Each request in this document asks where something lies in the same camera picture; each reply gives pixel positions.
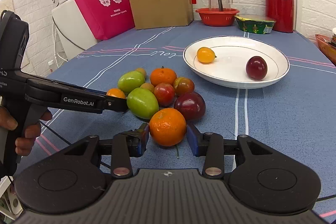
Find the person left hand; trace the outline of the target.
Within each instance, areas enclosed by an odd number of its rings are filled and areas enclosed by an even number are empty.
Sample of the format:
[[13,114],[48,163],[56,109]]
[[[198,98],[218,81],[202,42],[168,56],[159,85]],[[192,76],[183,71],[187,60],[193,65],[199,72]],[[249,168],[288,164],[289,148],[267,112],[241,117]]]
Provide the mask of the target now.
[[36,123],[29,126],[21,126],[21,116],[25,118],[22,122],[25,122],[29,105],[23,105],[14,110],[10,105],[1,105],[1,128],[5,128],[9,131],[14,131],[17,127],[20,129],[20,135],[15,140],[15,152],[19,156],[28,156],[34,146],[35,140],[41,135],[41,123],[40,119],[48,121],[52,119],[52,113],[49,109],[46,109],[43,114],[36,120]]

